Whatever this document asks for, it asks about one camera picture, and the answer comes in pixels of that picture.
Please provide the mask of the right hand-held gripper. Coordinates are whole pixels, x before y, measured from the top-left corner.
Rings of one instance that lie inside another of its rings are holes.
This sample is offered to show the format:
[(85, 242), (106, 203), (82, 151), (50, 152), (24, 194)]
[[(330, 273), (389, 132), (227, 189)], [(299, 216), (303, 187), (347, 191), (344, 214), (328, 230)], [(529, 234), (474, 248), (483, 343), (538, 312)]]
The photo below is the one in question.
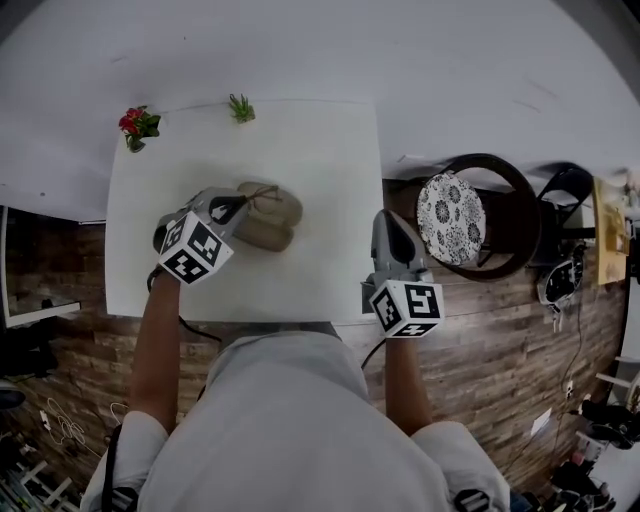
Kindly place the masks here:
[(372, 259), (374, 271), (361, 283), (362, 313), (373, 315), (387, 339), (422, 338), (444, 321), (443, 289), (426, 266), (424, 242), (386, 209), (374, 218)]

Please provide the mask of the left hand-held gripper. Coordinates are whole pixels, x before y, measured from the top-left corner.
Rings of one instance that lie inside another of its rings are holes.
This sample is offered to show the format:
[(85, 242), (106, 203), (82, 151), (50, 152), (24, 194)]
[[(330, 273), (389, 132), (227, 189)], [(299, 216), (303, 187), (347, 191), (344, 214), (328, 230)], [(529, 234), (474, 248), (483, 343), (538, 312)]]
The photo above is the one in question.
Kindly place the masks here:
[(158, 265), (185, 285), (216, 273), (233, 254), (226, 243), (248, 214), (246, 196), (208, 187), (158, 221)]

